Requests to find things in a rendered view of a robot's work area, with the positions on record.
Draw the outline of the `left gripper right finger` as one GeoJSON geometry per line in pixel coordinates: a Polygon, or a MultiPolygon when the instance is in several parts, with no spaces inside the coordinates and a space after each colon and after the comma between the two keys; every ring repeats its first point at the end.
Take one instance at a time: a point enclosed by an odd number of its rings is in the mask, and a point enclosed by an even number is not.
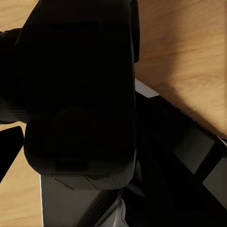
{"type": "Polygon", "coordinates": [[[150,227],[227,227],[227,209],[150,129],[136,145],[150,227]]]}

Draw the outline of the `digital camera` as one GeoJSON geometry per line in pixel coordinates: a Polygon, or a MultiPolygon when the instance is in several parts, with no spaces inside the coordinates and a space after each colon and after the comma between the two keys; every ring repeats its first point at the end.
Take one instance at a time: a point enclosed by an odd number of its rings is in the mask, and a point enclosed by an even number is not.
{"type": "Polygon", "coordinates": [[[24,154],[72,190],[133,178],[138,0],[39,0],[0,31],[0,124],[26,123],[24,154]]]}

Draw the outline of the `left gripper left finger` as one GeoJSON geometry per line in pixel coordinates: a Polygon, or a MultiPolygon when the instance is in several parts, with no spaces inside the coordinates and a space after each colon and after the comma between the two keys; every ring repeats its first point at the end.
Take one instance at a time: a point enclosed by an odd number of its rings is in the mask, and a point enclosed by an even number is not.
{"type": "Polygon", "coordinates": [[[24,134],[21,126],[0,131],[0,182],[23,147],[24,134]]]}

